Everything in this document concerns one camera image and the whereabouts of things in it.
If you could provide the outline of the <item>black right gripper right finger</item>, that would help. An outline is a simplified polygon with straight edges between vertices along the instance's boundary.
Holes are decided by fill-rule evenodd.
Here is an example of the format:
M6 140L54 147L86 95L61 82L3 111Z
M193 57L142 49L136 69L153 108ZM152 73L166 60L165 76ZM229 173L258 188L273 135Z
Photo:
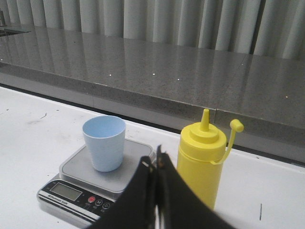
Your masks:
M187 186L161 146L156 151L156 203L160 229L233 229Z

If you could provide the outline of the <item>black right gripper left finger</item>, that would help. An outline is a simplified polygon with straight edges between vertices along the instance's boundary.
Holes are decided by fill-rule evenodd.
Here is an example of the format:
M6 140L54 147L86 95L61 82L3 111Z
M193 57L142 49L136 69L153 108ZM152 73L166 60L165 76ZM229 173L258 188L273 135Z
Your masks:
M129 184L114 204L89 229L154 229L157 173L143 156Z

